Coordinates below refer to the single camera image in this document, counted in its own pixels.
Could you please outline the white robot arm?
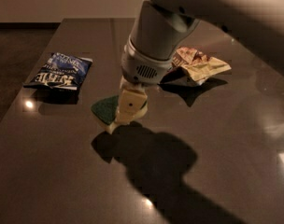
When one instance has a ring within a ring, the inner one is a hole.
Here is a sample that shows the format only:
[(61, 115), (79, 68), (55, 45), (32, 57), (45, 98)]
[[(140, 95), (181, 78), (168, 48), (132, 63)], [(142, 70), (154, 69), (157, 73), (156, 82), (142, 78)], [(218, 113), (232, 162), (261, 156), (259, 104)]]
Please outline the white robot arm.
[(122, 54), (118, 123), (144, 114), (144, 88), (159, 83), (199, 21), (221, 28), (284, 76), (284, 0), (146, 0)]

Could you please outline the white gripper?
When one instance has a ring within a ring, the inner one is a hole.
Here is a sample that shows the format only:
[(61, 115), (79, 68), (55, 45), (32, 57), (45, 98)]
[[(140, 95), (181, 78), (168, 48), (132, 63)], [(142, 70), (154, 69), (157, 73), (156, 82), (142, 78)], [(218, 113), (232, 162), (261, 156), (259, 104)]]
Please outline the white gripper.
[(115, 118), (117, 123), (129, 124), (147, 113), (148, 96), (142, 84), (156, 85), (163, 79), (171, 70), (175, 50), (176, 48), (172, 47), (168, 57), (162, 60), (141, 53), (132, 43), (124, 46), (121, 56), (123, 77)]

